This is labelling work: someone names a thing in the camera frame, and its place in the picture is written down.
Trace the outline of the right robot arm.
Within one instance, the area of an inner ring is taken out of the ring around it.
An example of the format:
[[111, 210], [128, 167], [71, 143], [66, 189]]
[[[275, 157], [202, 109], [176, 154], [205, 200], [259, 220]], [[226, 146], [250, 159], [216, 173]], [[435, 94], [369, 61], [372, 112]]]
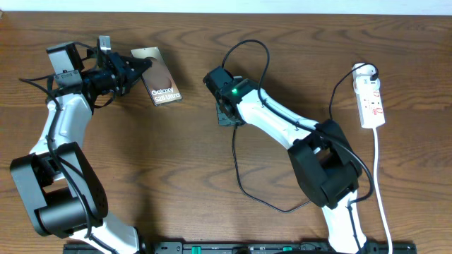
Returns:
[[280, 103], [258, 83], [218, 66], [203, 78], [218, 111], [236, 126], [251, 124], [286, 148], [304, 194], [322, 209], [328, 242], [339, 253], [358, 253], [367, 241], [354, 199], [362, 167], [339, 125], [306, 119]]

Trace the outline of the Galaxy smartphone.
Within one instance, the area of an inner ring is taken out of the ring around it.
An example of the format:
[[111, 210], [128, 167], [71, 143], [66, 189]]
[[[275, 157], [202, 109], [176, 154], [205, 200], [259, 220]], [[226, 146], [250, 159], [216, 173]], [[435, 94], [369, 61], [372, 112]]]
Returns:
[[142, 81], [155, 106], [182, 101], [182, 94], [158, 47], [132, 49], [131, 55], [152, 62], [152, 66], [142, 74]]

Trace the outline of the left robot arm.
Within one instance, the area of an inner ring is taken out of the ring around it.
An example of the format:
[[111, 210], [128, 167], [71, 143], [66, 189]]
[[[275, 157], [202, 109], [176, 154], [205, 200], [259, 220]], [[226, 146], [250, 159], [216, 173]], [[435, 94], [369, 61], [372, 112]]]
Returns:
[[48, 117], [29, 154], [11, 162], [12, 179], [39, 235], [72, 238], [102, 253], [153, 253], [136, 227], [109, 211], [106, 192], [82, 151], [97, 98], [128, 94], [152, 62], [113, 52], [109, 38], [101, 36], [86, 49], [95, 62], [86, 68], [78, 46], [47, 48], [54, 69], [42, 88]]

